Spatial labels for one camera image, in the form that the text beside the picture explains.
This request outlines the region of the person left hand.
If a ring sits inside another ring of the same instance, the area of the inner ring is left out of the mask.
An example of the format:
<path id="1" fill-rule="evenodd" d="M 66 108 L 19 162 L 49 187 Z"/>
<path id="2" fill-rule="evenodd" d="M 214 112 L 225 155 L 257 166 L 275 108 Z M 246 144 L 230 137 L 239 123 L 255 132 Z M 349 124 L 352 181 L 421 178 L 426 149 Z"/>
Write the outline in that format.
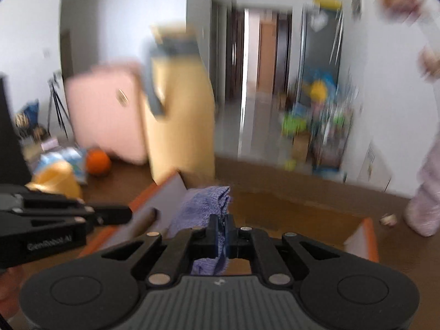
<path id="1" fill-rule="evenodd" d="M 0 311 L 9 320 L 19 311 L 20 288 L 24 281 L 22 266 L 5 270 L 0 277 Z"/>

